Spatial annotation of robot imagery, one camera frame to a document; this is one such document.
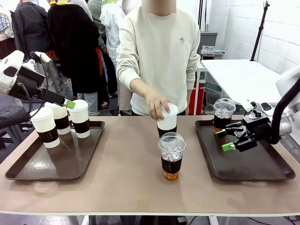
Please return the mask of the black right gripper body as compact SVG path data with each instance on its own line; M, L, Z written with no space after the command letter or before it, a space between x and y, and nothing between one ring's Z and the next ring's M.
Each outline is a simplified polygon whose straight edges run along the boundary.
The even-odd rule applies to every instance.
M249 115L242 118L250 137L256 141L268 139L271 135L270 119L262 115L259 118L251 119Z

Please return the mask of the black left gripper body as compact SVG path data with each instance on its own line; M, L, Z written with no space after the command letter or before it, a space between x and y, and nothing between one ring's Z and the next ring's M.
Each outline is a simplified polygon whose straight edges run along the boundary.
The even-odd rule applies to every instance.
M21 66L16 75L16 82L8 92L8 95L20 100L28 100L25 91L20 85L18 85L18 83L22 83L29 93L29 97L35 97L42 100L41 95L43 94L43 88L41 88L41 86L44 80L44 75L25 66Z

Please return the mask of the person right hand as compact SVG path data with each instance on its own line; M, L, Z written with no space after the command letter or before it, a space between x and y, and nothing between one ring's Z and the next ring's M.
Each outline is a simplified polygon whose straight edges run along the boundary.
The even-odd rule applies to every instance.
M148 111L152 119L163 120L164 115L162 113L162 109L164 109L167 113L170 112L167 99L157 92L149 92L146 94L145 98Z

